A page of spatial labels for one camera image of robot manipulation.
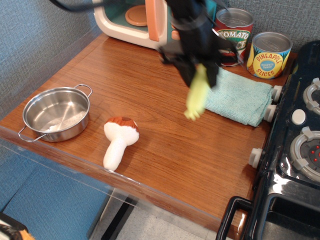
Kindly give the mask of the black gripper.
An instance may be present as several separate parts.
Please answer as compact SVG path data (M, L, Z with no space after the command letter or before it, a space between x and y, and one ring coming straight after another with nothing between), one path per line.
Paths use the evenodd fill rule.
M205 63L210 88L217 84L219 66L222 63L242 62L236 50L236 43L215 33L213 21L173 19L172 25L179 33L179 40L172 40L158 48L164 64L173 64L184 83L190 87L196 74L198 63Z

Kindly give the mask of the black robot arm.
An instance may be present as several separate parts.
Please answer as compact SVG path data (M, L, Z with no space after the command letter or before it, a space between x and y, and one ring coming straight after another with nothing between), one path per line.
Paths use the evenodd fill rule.
M214 33L214 21L204 0L168 0L166 3L180 40L158 48L162 62L174 65L187 86L195 77L196 65L202 64L209 86L214 87L222 61L237 59L237 44ZM223 56L221 50L231 50L235 56Z

